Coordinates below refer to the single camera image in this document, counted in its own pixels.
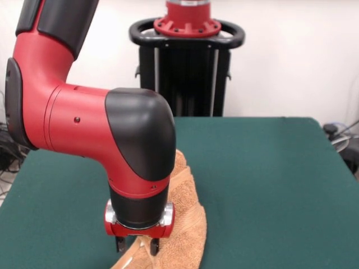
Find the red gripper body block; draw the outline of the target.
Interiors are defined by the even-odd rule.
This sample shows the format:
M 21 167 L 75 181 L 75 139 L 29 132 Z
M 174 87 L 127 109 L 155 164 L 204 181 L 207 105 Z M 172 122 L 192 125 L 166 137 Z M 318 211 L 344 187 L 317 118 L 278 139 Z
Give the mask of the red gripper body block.
M 110 236 L 127 237 L 149 236 L 151 238 L 169 238 L 174 228 L 174 203 L 168 202 L 158 223 L 146 229 L 131 229 L 117 221 L 111 202 L 107 202 L 104 213 L 104 226 Z

